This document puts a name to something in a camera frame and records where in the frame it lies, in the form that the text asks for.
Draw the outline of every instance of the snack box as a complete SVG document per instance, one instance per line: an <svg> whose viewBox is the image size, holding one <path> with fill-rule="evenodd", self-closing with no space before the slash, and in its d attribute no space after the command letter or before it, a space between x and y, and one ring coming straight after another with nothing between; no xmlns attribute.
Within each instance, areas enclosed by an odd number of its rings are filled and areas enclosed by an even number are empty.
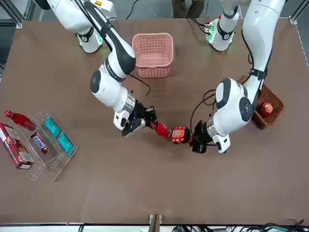
<svg viewBox="0 0 309 232"><path fill-rule="evenodd" d="M26 170L31 168L33 159L13 127L0 123L0 141L15 168Z"/></svg>

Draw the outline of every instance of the acrylic display stand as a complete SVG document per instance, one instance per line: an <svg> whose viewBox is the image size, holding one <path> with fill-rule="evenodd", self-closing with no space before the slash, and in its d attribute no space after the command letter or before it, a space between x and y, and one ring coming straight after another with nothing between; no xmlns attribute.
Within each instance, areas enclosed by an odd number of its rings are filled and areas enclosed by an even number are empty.
<svg viewBox="0 0 309 232"><path fill-rule="evenodd" d="M52 120L62 129L56 138L44 125L44 122L48 117L52 118ZM29 131L23 127L13 125L19 136L22 140L24 140L24 143L28 148L28 152L34 161L32 167L29 170L25 170L25 172L31 180L37 180L39 176L44 175L45 180L46 178L49 178L52 182L55 182L61 171L75 154L78 146L73 142L58 120L50 112L41 112L29 116L29 118L36 124L35 131ZM49 147L49 151L46 154L41 151L37 143L33 140L33 138L31 138L34 132L36 132L45 145ZM66 137L70 140L74 147L70 154L67 154L58 142L58 139L62 133L65 133Z"/></svg>

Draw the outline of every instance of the brown basket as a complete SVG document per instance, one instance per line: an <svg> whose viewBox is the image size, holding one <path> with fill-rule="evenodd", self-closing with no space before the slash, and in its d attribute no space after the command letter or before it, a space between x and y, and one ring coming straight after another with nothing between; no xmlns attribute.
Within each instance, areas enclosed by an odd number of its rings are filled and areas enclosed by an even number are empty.
<svg viewBox="0 0 309 232"><path fill-rule="evenodd" d="M246 81L246 78L240 81L240 83L244 83ZM257 100L257 108L263 103L263 102L270 102L273 106L273 112L269 117L263 118L260 116L260 114L255 110L253 113L252 120L261 128L265 127L273 127L278 120L278 118L281 116L284 110L284 106L282 101L265 85L263 84L260 96Z"/></svg>

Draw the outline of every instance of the red apple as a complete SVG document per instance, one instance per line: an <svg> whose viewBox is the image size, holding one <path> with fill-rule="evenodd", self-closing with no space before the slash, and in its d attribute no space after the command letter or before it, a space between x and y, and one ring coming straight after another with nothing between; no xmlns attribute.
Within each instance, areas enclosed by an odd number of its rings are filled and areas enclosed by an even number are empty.
<svg viewBox="0 0 309 232"><path fill-rule="evenodd" d="M259 114L262 117L269 117L273 111L273 106L270 102L263 102L259 109Z"/></svg>

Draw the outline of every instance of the teal package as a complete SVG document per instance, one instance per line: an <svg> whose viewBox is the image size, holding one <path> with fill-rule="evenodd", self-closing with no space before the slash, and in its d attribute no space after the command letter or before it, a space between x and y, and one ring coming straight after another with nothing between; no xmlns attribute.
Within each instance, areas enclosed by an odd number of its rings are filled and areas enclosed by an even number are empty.
<svg viewBox="0 0 309 232"><path fill-rule="evenodd" d="M62 148L66 151L67 156L71 156L74 146L70 142L70 140L67 138L66 134L64 132L61 133L60 137L58 138L58 142L62 146Z"/></svg>
<svg viewBox="0 0 309 232"><path fill-rule="evenodd" d="M57 124L52 120L50 116L47 117L46 121L44 122L44 125L51 132L54 138L57 138L60 132L62 131L61 128L57 126Z"/></svg>

